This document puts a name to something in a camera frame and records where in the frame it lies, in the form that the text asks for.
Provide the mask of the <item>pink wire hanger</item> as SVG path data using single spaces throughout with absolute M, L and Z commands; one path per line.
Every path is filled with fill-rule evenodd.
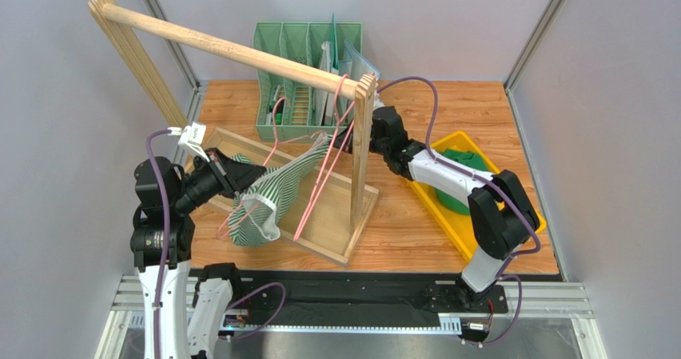
M 329 143 L 329 147 L 326 151 L 325 158 L 323 159 L 322 165 L 320 167 L 320 172 L 317 175 L 317 179 L 316 179 L 314 187 L 312 189 L 312 192 L 311 192 L 311 195 L 310 195 L 310 198 L 309 198 L 309 202 L 307 204 L 307 207 L 305 208 L 305 211 L 303 212 L 303 215 L 301 217 L 299 225 L 298 225 L 296 232 L 293 236 L 294 241 L 299 240 L 299 238 L 300 238 L 300 236 L 301 236 L 301 234 L 302 234 L 302 232 L 303 232 L 303 230 L 304 230 L 304 228 L 305 228 L 305 226 L 308 222 L 308 219 L 309 219 L 311 213 L 314 210 L 314 207 L 315 207 L 315 205 L 318 201 L 318 198 L 321 195 L 321 192 L 322 192 L 323 188 L 325 187 L 326 182 L 329 179 L 329 175 L 333 171 L 335 164 L 337 163 L 337 160 L 340 156 L 340 153 L 337 153 L 336 156 L 334 157 L 333 161 L 331 162 L 330 167 L 328 169 L 326 169 L 327 164 L 329 163 L 329 158 L 331 156 L 332 149 L 333 149 L 333 144 L 336 141 L 336 139 L 337 139 L 337 137 L 340 133 L 340 125 L 348 116 L 349 111 L 354 107 L 354 103 L 352 103 L 350 108 L 347 109 L 344 112 L 343 116 L 339 115 L 339 110 L 337 108 L 337 100 L 338 100 L 338 97 L 339 97 L 340 92 L 341 92 L 341 87 L 343 86 L 343 83 L 346 79 L 348 79 L 348 75 L 343 74 L 340 77 L 340 82 L 339 82 L 339 84 L 336 88 L 336 91 L 334 92 L 333 117 L 335 118 L 336 126 L 335 126 L 335 129 L 334 129 L 333 135 L 332 135 L 331 142 Z

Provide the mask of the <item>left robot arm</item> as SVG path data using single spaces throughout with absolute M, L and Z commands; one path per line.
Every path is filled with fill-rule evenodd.
M 146 358 L 212 358 L 225 312 L 242 293 L 238 268 L 221 263 L 207 265 L 188 295 L 195 232 L 190 214 L 217 195 L 234 199 L 266 169 L 216 148 L 206 153 L 190 173 L 152 152 L 134 171 L 140 205 L 130 249 L 144 299 Z

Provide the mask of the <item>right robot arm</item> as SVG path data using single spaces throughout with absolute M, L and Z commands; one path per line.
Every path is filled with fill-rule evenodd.
M 374 110 L 369 150 L 381 155 L 394 174 L 438 189 L 468 208 L 477 248 L 456 279 L 454 294 L 465 309 L 482 304 L 540 226 L 519 178 L 509 170 L 493 174 L 462 165 L 410 138 L 392 106 Z

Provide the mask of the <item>green white striped tank top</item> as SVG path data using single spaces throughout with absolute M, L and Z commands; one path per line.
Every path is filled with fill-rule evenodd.
M 234 245 L 265 245 L 281 237 L 278 222 L 298 199 L 302 180 L 325 158 L 332 139 L 330 134 L 316 133 L 307 151 L 282 166 L 267 167 L 263 176 L 237 196 L 227 218 Z

